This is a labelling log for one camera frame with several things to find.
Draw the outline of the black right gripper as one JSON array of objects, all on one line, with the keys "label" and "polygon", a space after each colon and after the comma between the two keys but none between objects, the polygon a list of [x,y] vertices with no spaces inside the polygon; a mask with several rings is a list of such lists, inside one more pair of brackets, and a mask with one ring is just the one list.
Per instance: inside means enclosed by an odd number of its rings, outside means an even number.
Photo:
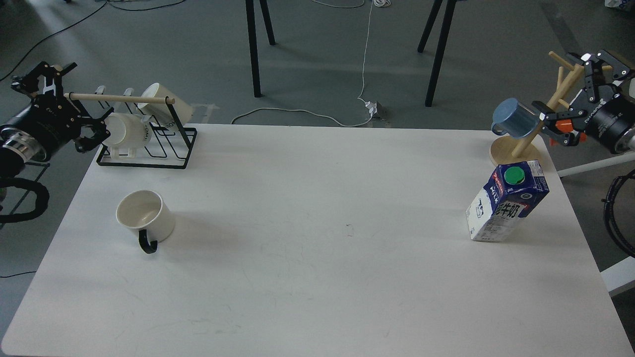
[{"label": "black right gripper", "polygon": [[540,112],[541,132],[565,147],[585,142],[590,136],[612,154],[633,151],[634,100],[619,94],[621,84],[632,79],[632,65],[606,50],[584,55],[569,52],[569,59],[584,67],[582,92],[586,99],[579,93],[570,109],[561,112],[544,102],[531,102]]}]

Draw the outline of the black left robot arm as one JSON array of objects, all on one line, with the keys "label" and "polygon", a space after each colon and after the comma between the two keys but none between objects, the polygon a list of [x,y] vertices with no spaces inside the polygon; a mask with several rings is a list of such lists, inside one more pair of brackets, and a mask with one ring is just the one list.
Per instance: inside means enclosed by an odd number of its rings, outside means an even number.
[{"label": "black left robot arm", "polygon": [[29,161],[47,162],[70,141],[77,152],[89,152],[111,135],[105,119],[112,108],[93,118],[79,100],[64,95],[62,77],[76,66],[74,62],[61,67],[42,61],[28,74],[12,79],[11,88],[27,95],[30,103],[1,127],[1,196],[6,196],[7,188],[16,187],[34,192],[36,201],[30,212],[2,215],[3,224],[30,221],[48,208],[46,187],[19,177]]}]

